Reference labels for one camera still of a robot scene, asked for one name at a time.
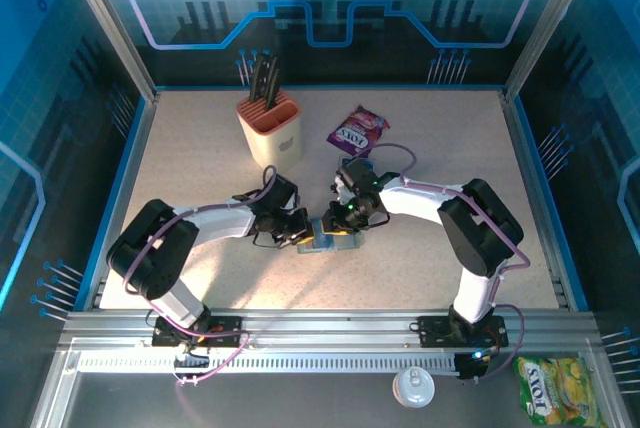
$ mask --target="purple snack bag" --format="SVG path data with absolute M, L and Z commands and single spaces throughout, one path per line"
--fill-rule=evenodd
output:
M 329 135 L 327 141 L 355 156 L 365 148 L 375 145 L 386 128 L 391 128 L 387 120 L 358 105 Z

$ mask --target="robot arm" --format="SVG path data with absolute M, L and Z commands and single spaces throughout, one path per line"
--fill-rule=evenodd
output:
M 195 246 L 269 233 L 275 246 L 281 248 L 313 236 L 306 209 L 298 208 L 295 184 L 276 175 L 272 188 L 253 202 L 251 196 L 259 191 L 235 196 L 220 205 L 222 208 L 201 209 L 171 226 L 144 256 L 129 284 L 161 316 L 191 331 L 209 331 L 209 310 L 180 281 L 184 264 Z M 148 202 L 109 250 L 109 266 L 124 277 L 151 237 L 186 211 L 189 210 L 174 209 L 161 200 Z
M 380 226 L 391 214 L 417 216 L 442 225 L 462 264 L 460 288 L 452 307 L 450 322 L 460 339 L 484 327 L 493 312 L 492 301 L 500 270 L 513 255 L 499 236 L 484 222 L 476 221 L 475 211 L 456 192 L 472 198 L 499 229 L 517 245 L 522 228 L 483 181 L 466 185 L 433 185 L 408 180 L 397 173 L 381 177 L 360 159 L 337 172 L 331 202 L 323 217 L 323 229 L 348 234 Z

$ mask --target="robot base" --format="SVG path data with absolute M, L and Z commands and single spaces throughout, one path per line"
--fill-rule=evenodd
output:
M 459 330 L 454 330 L 451 318 L 448 316 L 421 316 L 412 323 L 411 330 L 420 336 L 421 348 L 491 348 L 509 346 L 509 338 L 501 316 L 491 316 L 483 329 L 460 336 Z
M 197 332 L 215 333 L 218 331 L 232 331 L 241 329 L 242 317 L 240 316 L 209 316 L 204 323 L 196 322 L 199 325 Z M 181 331 L 171 326 L 164 318 L 159 316 L 156 319 L 153 330 L 151 346 L 179 346 L 180 343 L 187 343 L 191 347 L 202 348 L 237 348 L 240 346 L 240 334 L 236 336 L 225 336 L 221 338 L 200 338 L 185 335 Z

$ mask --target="cable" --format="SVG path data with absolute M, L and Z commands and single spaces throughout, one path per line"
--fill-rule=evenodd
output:
M 404 186 L 406 186 L 407 188 L 413 188 L 414 190 L 426 191 L 428 193 L 444 193 L 444 194 L 449 195 L 449 196 L 457 196 L 457 197 L 459 197 L 464 202 L 466 202 L 467 205 L 469 205 L 478 214 L 478 216 L 480 216 L 480 218 L 482 218 L 487 223 L 489 228 L 491 228 L 491 230 L 493 230 L 493 232 L 498 236 L 498 238 L 500 238 L 502 240 L 502 242 L 505 245 L 507 245 L 507 247 L 515 255 L 518 256 L 518 258 L 520 258 L 522 260 L 522 263 L 509 265 L 509 266 L 504 267 L 502 270 L 498 271 L 498 273 L 497 273 L 498 274 L 498 278 L 496 279 L 495 283 L 493 284 L 493 286 L 491 288 L 491 292 L 489 293 L 489 303 L 493 303 L 493 301 L 494 301 L 494 299 L 496 297 L 496 293 L 498 292 L 498 286 L 500 285 L 500 281 L 502 280 L 502 277 L 504 276 L 504 274 L 507 273 L 508 271 L 511 271 L 511 270 L 529 268 L 531 266 L 531 260 L 529 260 L 527 255 L 525 255 L 509 239 L 509 237 L 500 229 L 500 227 L 494 223 L 494 221 L 491 219 L 491 217 L 489 215 L 487 215 L 487 213 L 482 208 L 480 208 L 478 206 L 478 204 L 470 196 L 467 196 L 463 192 L 458 191 L 458 190 L 454 190 L 452 188 L 446 188 L 446 187 L 443 188 L 442 186 L 431 185 L 429 183 L 412 183 L 408 178 L 406 178 L 405 173 L 407 173 L 407 171 L 409 171 L 411 168 L 413 168 L 415 166 L 415 164 L 417 163 L 417 161 L 418 161 L 418 157 L 416 156 L 416 154 L 410 148 L 407 148 L 406 146 L 401 145 L 399 143 L 378 143 L 377 145 L 373 145 L 373 146 L 370 146 L 369 148 L 365 148 L 362 152 L 360 152 L 358 157 L 366 155 L 367 153 L 369 153 L 374 148 L 380 148 L 380 147 L 383 147 L 383 146 L 390 146 L 390 147 L 394 147 L 394 148 L 399 148 L 399 149 L 409 153 L 409 155 L 411 155 L 411 163 L 409 163 L 409 165 L 400 172 L 400 179 L 403 181 Z
M 518 318 L 520 318 L 520 335 L 518 336 L 518 341 L 516 341 L 516 344 L 513 347 L 513 351 L 509 354 L 509 356 L 504 361 L 504 363 L 502 363 L 498 368 L 493 370 L 491 373 L 489 373 L 487 375 L 484 375 L 482 377 L 482 381 L 483 382 L 493 378 L 498 373 L 500 373 L 502 370 L 504 370 L 509 364 L 511 364 L 513 359 L 518 354 L 518 351 L 520 351 L 520 348 L 522 347 L 522 340 L 524 339 L 524 315 L 522 314 L 522 311 L 520 311 L 520 308 L 518 308 L 517 306 L 512 305 L 510 303 L 501 303 L 499 305 L 496 305 L 496 308 L 511 308 L 512 310 L 514 310 L 516 312 L 516 314 L 518 315 Z
M 178 380 L 180 380 L 181 383 L 192 383 L 192 384 L 197 384 L 200 381 L 204 381 L 208 378 L 211 378 L 212 376 L 214 376 L 215 374 L 219 373 L 225 366 L 227 366 L 229 363 L 231 363 L 239 354 L 240 352 L 244 349 L 244 347 L 247 345 L 247 343 L 249 342 L 249 335 L 247 334 L 247 336 L 245 337 L 245 339 L 242 341 L 242 343 L 240 343 L 240 346 L 238 347 L 238 349 L 236 351 L 234 351 L 229 358 L 227 358 L 226 360 L 224 360 L 222 363 L 220 363 L 217 367 L 215 367 L 213 370 L 208 371 L 206 374 L 204 375 L 200 375 L 200 376 L 193 376 L 190 378 L 179 378 L 176 373 L 174 372 L 174 376 L 176 378 L 178 378 Z
M 500 284 L 501 277 L 507 272 L 511 270 L 528 268 L 531 266 L 531 260 L 525 255 L 510 239 L 509 237 L 500 229 L 498 225 L 491 219 L 487 213 L 478 206 L 478 204 L 471 198 L 470 196 L 465 195 L 463 192 L 454 190 L 452 188 L 446 188 L 438 185 L 431 185 L 429 183 L 414 183 L 410 181 L 408 178 L 403 178 L 404 186 L 407 188 L 412 188 L 414 190 L 426 191 L 428 193 L 444 193 L 449 196 L 457 196 L 461 200 L 463 200 L 467 205 L 475 211 L 480 218 L 483 219 L 485 223 L 493 230 L 493 232 L 502 240 L 502 242 L 507 245 L 507 247 L 522 260 L 522 263 L 509 265 L 498 272 L 498 279 L 494 283 L 491 292 L 489 294 L 489 303 L 493 303 L 495 299 L 496 293 L 498 291 L 498 285 Z
M 169 231 L 169 228 L 174 226 L 179 221 L 184 220 L 185 218 L 188 218 L 189 216 L 192 216 L 196 213 L 213 211 L 213 210 L 241 208 L 243 206 L 248 206 L 252 203 L 255 203 L 258 200 L 261 200 L 262 198 L 264 198 L 264 196 L 269 192 L 269 190 L 273 187 L 273 185 L 276 182 L 277 171 L 276 171 L 276 167 L 273 165 L 269 165 L 264 169 L 264 171 L 262 172 L 262 179 L 263 180 L 266 179 L 266 173 L 268 172 L 268 170 L 273 170 L 273 175 L 271 175 L 269 182 L 266 184 L 266 186 L 262 189 L 262 191 L 259 194 L 257 194 L 255 197 L 251 198 L 250 200 L 240 201 L 238 203 L 231 203 L 231 204 L 220 203 L 215 205 L 204 205 L 198 208 L 194 208 L 192 210 L 187 210 L 184 213 L 176 215 L 173 218 L 171 218 L 168 222 L 166 222 L 164 225 L 162 225 L 162 227 L 151 238 L 149 238 L 149 241 L 147 241 L 147 244 L 144 245 L 142 250 L 140 250 L 140 252 L 138 253 L 138 256 L 135 257 L 135 259 L 133 260 L 133 263 L 131 263 L 131 266 L 129 266 L 129 269 L 125 273 L 122 280 L 122 286 L 124 287 L 125 291 L 130 295 L 138 294 L 137 291 L 129 289 L 129 280 L 131 280 L 131 277 L 138 269 L 138 266 L 140 266 L 140 263 L 142 262 L 144 257 L 147 256 L 147 253 L 149 253 L 149 250 L 151 250 L 151 248 L 153 247 L 153 244 L 158 239 L 160 239 L 162 235 L 164 235 L 167 231 Z
M 401 145 L 399 143 L 378 143 L 377 145 L 373 145 L 373 146 L 370 146 L 369 148 L 365 148 L 364 150 L 362 150 L 358 154 L 358 156 L 356 156 L 356 158 L 360 158 L 360 157 L 366 155 L 367 153 L 369 153 L 374 148 L 382 148 L 384 146 L 390 146 L 392 148 L 400 148 L 401 150 L 406 151 L 407 153 L 409 153 L 409 155 L 411 155 L 411 163 L 409 163 L 407 165 L 407 167 L 404 168 L 400 172 L 400 179 L 403 179 L 404 175 L 407 173 L 407 171 L 409 171 L 411 168 L 413 168 L 416 165 L 416 163 L 418 162 L 418 157 L 416 156 L 416 154 L 410 148 L 407 148 L 404 145 Z
M 162 313 L 153 304 L 152 301 L 150 301 L 149 304 L 151 306 L 153 306 L 153 309 L 156 310 L 158 313 Z M 181 331 L 185 335 L 189 335 L 189 336 L 193 336 L 193 337 L 197 337 L 197 338 L 224 338 L 224 337 L 227 337 L 227 336 L 238 336 L 238 335 L 248 335 L 249 334 L 249 332 L 246 331 L 246 330 L 231 330 L 231 331 L 218 331 L 218 332 L 200 333 L 200 332 L 193 331 L 193 330 L 190 330 L 188 328 L 184 328 L 184 327 L 180 326 L 178 323 L 176 323 L 174 320 L 172 320 L 171 318 L 169 318 L 166 315 L 161 314 L 160 316 L 162 316 L 165 320 L 167 320 L 167 323 L 169 323 L 171 326 L 173 326 L 176 330 Z
M 493 341 L 496 343 L 496 356 L 498 356 L 500 354 L 500 338 L 488 326 L 484 329 L 484 331 L 489 333 L 489 336 L 493 338 Z
M 151 308 L 149 311 L 147 311 L 147 316 L 144 317 L 144 322 L 147 326 L 150 326 L 151 328 L 155 328 L 154 325 L 150 325 L 149 324 L 149 317 L 151 316 L 151 313 L 153 313 L 153 308 Z

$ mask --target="speckled countertop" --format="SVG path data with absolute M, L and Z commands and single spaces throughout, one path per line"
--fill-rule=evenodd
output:
M 333 199 L 329 185 L 343 152 L 327 143 L 358 104 L 391 124 L 381 141 L 418 154 L 416 180 L 464 184 L 483 178 L 522 225 L 521 249 L 532 267 L 507 276 L 498 302 L 522 308 L 557 308 L 547 265 L 495 92 L 296 90 L 306 135 L 304 159 L 284 174 L 298 184 L 302 204 L 321 215 Z M 216 203 L 259 188 L 235 112 L 246 92 L 165 92 L 143 156 L 125 224 L 152 198 L 172 206 Z M 376 171 L 404 166 L 393 148 L 371 155 Z M 193 250 L 182 278 L 209 307 L 428 309 L 453 301 L 461 268 L 446 234 L 435 223 L 393 216 L 365 234 L 358 250 L 299 255 L 295 248 L 260 249 L 249 239 L 209 243 Z M 109 274 L 102 308 L 146 307 Z

